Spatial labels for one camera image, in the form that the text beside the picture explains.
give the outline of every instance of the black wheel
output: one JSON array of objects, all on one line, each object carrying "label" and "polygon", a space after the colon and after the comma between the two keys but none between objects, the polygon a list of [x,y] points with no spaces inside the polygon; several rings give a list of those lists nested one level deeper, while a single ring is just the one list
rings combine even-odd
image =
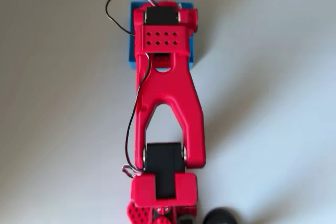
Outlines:
[{"label": "black wheel", "polygon": [[237,224],[237,220],[228,210],[217,208],[206,215],[203,224]]}]

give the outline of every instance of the hole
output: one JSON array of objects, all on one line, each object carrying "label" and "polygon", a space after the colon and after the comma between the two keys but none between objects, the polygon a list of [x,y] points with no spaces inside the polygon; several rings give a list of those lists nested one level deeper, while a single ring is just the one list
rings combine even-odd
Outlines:
[{"label": "hole", "polygon": [[166,104],[159,105],[146,130],[147,143],[172,143],[182,139],[182,129]]}]

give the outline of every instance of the blue box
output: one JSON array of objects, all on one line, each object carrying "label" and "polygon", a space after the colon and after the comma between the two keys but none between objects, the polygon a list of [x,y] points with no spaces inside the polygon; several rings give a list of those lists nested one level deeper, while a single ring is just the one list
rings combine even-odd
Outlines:
[{"label": "blue box", "polygon": [[[134,24],[133,24],[133,11],[135,8],[140,7],[141,5],[147,3],[147,1],[131,1],[130,2],[130,31],[134,32]],[[181,4],[182,8],[194,8],[194,4],[192,2],[177,2]],[[194,63],[194,36],[191,36],[189,39],[190,46],[190,56],[189,56],[189,68],[192,67]],[[130,63],[131,68],[136,68],[135,58],[134,58],[134,36],[130,35],[129,37],[129,55],[128,61]]]}]

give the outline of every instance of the red plastic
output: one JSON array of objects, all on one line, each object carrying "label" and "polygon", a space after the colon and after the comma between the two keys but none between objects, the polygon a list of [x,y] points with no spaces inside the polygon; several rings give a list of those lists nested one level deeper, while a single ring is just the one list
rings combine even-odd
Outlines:
[{"label": "red plastic", "polygon": [[172,223],[165,216],[159,216],[153,221],[153,224],[172,224]]},{"label": "red plastic", "polygon": [[[197,26],[196,11],[191,9],[190,12],[193,15],[183,15],[186,22],[192,23],[190,25],[158,26],[144,25],[143,8],[134,10],[137,87],[148,67],[145,53],[151,58],[149,74],[141,85],[135,111],[135,165],[138,168],[143,166],[146,128],[155,108],[162,103],[172,108],[182,128],[186,167],[205,165],[203,112],[188,67],[188,40]],[[166,62],[167,72],[156,70],[160,61],[152,54],[154,52],[171,53]]]},{"label": "red plastic", "polygon": [[193,206],[197,202],[197,179],[193,173],[175,174],[176,198],[157,199],[155,176],[142,174],[132,181],[131,198],[138,207]]},{"label": "red plastic", "polygon": [[[183,131],[184,164],[188,168],[205,165],[203,112],[190,75],[189,38],[197,30],[197,10],[180,9],[176,2],[158,5],[174,6],[179,14],[178,25],[145,25],[144,11],[150,4],[134,10],[136,88],[142,82],[135,110],[135,165],[143,167],[145,132],[155,108],[169,105]],[[154,53],[166,52],[158,56]],[[160,72],[157,68],[168,68]],[[192,173],[175,174],[175,198],[157,199],[155,175],[141,174],[132,181],[128,216],[132,224],[176,224],[178,216],[196,215],[197,178]],[[153,220],[153,211],[160,216]],[[171,219],[164,215],[171,211]]]},{"label": "red plastic", "polygon": [[[165,209],[166,207],[160,207],[158,211],[159,214],[161,215],[166,214],[167,212],[165,211]],[[153,211],[157,211],[157,208],[137,207],[133,200],[128,204],[128,207],[127,207],[127,214],[131,221],[131,224],[152,224],[153,223],[152,221]],[[197,214],[196,206],[171,207],[169,208],[169,211],[171,211],[171,216],[172,216],[171,224],[176,224],[176,220],[179,216],[182,216],[182,215],[196,216]]]}]

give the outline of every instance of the black wire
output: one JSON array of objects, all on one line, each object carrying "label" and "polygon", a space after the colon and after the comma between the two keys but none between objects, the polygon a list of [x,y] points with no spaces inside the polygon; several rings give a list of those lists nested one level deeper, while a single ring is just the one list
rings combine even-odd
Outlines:
[{"label": "black wire", "polygon": [[[154,1],[154,0],[148,0],[152,5],[157,5],[157,3]],[[132,31],[128,31],[127,29],[123,28],[114,18],[112,18],[112,16],[109,14],[109,10],[108,10],[108,7],[109,7],[109,4],[110,4],[111,0],[107,0],[106,4],[105,4],[105,12],[106,12],[106,15],[109,17],[110,20],[112,20],[113,22],[115,22],[119,27],[120,29],[122,29],[124,32],[134,36],[134,32]]]},{"label": "black wire", "polygon": [[133,121],[133,117],[134,117],[134,114],[135,114],[135,110],[136,110],[136,107],[138,105],[138,98],[139,98],[139,91],[140,91],[140,88],[141,88],[141,84],[143,83],[143,81],[147,78],[148,74],[149,74],[149,69],[150,69],[150,65],[151,65],[151,59],[149,57],[148,54],[146,54],[147,57],[148,57],[148,66],[147,66],[147,70],[146,70],[146,74],[145,76],[143,77],[143,79],[141,80],[141,82],[139,83],[139,87],[138,87],[138,91],[137,91],[137,95],[136,95],[136,99],[135,99],[135,104],[134,104],[134,108],[133,108],[133,112],[132,112],[132,115],[131,115],[131,120],[128,124],[128,127],[127,127],[127,132],[126,132],[126,141],[125,141],[125,154],[126,154],[126,159],[127,159],[127,163],[130,165],[130,167],[137,171],[137,172],[143,172],[144,171],[144,168],[142,169],[139,169],[137,168],[136,166],[134,166],[130,160],[130,157],[129,157],[129,154],[128,154],[128,136],[130,134],[130,128],[131,128],[131,124],[132,124],[132,121]]},{"label": "black wire", "polygon": [[[154,1],[154,0],[148,0],[153,6],[157,6],[158,4]],[[126,30],[125,28],[123,28],[110,14],[109,14],[109,11],[108,11],[108,7],[109,7],[109,4],[110,4],[111,0],[107,0],[106,4],[105,4],[105,12],[106,12],[106,15],[109,17],[110,20],[112,20],[114,23],[116,23],[124,32],[134,36],[134,32],[131,32],[131,31],[128,31]],[[133,118],[134,118],[134,114],[135,114],[135,111],[136,111],[136,107],[138,105],[138,94],[139,94],[139,91],[140,91],[140,87],[141,87],[141,84],[143,83],[143,81],[147,78],[148,74],[149,74],[149,69],[150,69],[150,64],[151,64],[151,60],[150,60],[150,57],[148,54],[146,54],[146,56],[148,57],[148,66],[147,66],[147,71],[146,71],[146,74],[145,76],[143,77],[143,79],[141,80],[141,82],[139,83],[139,86],[138,86],[138,90],[137,90],[137,95],[136,95],[136,99],[135,99],[135,104],[134,104],[134,108],[133,108],[133,112],[132,112],[132,115],[131,115],[131,119],[130,119],[130,122],[128,124],[128,127],[127,127],[127,132],[126,132],[126,141],[125,141],[125,154],[126,154],[126,159],[127,159],[127,163],[129,164],[128,166],[127,165],[124,165],[123,166],[123,169],[122,171],[125,172],[129,177],[132,177],[125,169],[127,168],[131,168],[133,171],[136,171],[136,172],[142,172],[144,171],[144,168],[142,169],[139,169],[137,168],[136,166],[134,166],[130,160],[130,157],[129,157],[129,153],[128,153],[128,137],[129,137],[129,134],[130,134],[130,128],[131,128],[131,124],[132,124],[132,121],[133,121]]]}]

